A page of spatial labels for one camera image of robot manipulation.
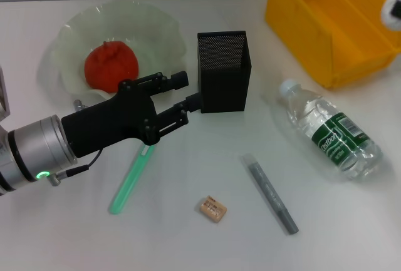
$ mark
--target white tabletop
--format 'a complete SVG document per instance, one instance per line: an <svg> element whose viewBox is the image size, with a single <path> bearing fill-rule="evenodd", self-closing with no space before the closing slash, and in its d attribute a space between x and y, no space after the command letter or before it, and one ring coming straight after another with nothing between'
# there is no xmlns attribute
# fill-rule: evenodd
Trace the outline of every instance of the white tabletop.
<svg viewBox="0 0 401 271"><path fill-rule="evenodd" d="M137 140L107 148L90 171L57 188L41 180L2 196L1 270L400 270L401 74L384 71L325 91L264 22L266 0L146 1L180 21L187 44L190 86L155 97L157 109L197 91L197 33L246 30L253 64L246 111L190 113L187 126L157 145L121 215L108 206ZM69 18L102 2L0 3L0 64L11 106L5 129L73 112L49 47ZM280 77L323 93L354 119L382 147L382 172L366 182L331 176L330 162L262 99ZM264 168L296 235L281 228L241 165L245 153ZM208 195L228 208L218 224L199 213Z"/></svg>

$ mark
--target white bottle cap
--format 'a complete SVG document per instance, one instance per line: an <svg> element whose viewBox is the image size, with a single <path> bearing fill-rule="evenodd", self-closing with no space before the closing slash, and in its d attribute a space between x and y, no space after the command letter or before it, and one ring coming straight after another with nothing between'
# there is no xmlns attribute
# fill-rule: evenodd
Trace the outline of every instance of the white bottle cap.
<svg viewBox="0 0 401 271"><path fill-rule="evenodd" d="M280 86L280 95L285 98L288 95L288 92L293 90L296 86L299 86L300 84L296 82L294 79L287 79L283 83L281 83Z"/></svg>

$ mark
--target plastic bottle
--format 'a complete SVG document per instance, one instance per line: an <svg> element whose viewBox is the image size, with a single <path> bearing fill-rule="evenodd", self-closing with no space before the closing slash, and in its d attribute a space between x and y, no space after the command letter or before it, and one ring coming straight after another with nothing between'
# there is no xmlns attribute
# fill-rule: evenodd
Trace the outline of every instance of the plastic bottle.
<svg viewBox="0 0 401 271"><path fill-rule="evenodd" d="M370 173L383 153L359 127L336 106L289 79L280 86L288 115L349 178Z"/></svg>

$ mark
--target yellow plastic bin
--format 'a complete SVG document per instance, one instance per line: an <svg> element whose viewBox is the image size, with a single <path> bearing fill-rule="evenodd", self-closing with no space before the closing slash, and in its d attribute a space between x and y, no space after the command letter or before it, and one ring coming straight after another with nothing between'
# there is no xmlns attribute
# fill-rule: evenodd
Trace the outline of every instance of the yellow plastic bin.
<svg viewBox="0 0 401 271"><path fill-rule="evenodd" d="M268 0L266 21L307 72L337 88L387 67L401 33L380 20L385 0Z"/></svg>

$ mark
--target red fruit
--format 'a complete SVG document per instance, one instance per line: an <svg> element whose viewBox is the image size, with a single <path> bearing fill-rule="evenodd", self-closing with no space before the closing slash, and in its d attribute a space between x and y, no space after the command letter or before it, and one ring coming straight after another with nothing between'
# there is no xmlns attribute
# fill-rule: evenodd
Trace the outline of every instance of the red fruit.
<svg viewBox="0 0 401 271"><path fill-rule="evenodd" d="M115 93L122 80L138 77L138 60L122 41L105 41L85 61L86 82L95 89Z"/></svg>

